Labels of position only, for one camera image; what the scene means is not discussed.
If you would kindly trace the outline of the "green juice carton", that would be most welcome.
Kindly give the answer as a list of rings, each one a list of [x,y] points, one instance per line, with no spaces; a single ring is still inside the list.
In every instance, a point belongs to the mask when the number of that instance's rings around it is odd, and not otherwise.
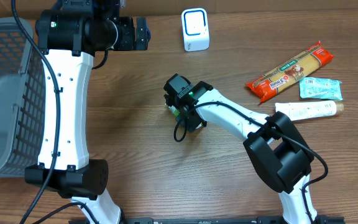
[[[171,112],[174,117],[177,117],[180,112],[174,106],[168,106],[169,111]]]

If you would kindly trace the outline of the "orange spaghetti packet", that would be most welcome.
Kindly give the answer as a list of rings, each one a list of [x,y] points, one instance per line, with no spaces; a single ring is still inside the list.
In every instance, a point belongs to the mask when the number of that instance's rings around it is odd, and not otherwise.
[[[255,81],[246,83],[246,87],[260,98],[260,103],[264,103],[319,70],[333,58],[334,55],[318,41]]]

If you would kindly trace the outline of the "white tube with gold cap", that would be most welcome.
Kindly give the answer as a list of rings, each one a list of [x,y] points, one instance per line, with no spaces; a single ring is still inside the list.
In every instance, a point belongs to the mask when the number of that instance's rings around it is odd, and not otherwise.
[[[343,114],[344,104],[333,100],[275,103],[275,110],[287,115],[292,121],[298,121]]]

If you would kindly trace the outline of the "teal snack packet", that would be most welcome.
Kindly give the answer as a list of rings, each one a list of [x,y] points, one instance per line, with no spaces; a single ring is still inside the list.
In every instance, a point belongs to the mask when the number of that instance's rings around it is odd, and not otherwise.
[[[302,98],[342,101],[341,81],[305,77],[300,81],[300,96]]]

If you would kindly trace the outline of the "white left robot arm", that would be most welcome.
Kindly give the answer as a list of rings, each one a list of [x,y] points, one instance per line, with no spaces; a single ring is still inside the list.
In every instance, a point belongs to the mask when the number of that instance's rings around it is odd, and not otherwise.
[[[42,59],[45,119],[28,184],[51,190],[80,207],[86,223],[124,223],[108,190],[108,163],[91,159],[86,143],[86,101],[97,52],[146,50],[150,31],[143,17],[122,17],[125,2],[58,1],[35,24],[32,45]]]

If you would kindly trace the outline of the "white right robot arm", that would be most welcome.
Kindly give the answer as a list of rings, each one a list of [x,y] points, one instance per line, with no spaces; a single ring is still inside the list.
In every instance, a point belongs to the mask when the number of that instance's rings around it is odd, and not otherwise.
[[[248,110],[212,85],[193,85],[179,74],[168,79],[163,89],[166,104],[177,113],[177,125],[184,132],[214,123],[242,141],[257,175],[279,194],[286,223],[316,223],[318,215],[308,189],[317,154],[287,115]]]

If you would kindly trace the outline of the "white barcode scanner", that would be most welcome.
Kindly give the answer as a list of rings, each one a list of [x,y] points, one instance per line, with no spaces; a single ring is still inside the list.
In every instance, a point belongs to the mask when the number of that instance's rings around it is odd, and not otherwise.
[[[187,52],[209,48],[208,15],[203,8],[185,9],[181,14],[184,49]]]

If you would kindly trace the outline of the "grey plastic shopping basket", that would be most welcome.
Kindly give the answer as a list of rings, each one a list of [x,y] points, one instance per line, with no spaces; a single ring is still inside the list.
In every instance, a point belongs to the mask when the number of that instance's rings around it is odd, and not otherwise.
[[[14,18],[0,18],[0,178],[37,163],[44,113],[42,60]]]

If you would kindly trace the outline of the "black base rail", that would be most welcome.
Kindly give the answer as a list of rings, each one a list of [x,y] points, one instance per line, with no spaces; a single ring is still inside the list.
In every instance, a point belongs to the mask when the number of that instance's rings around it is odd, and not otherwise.
[[[223,218],[223,219],[162,219],[153,218],[127,218],[128,224],[285,224],[286,221],[279,216],[266,216],[257,218]]]

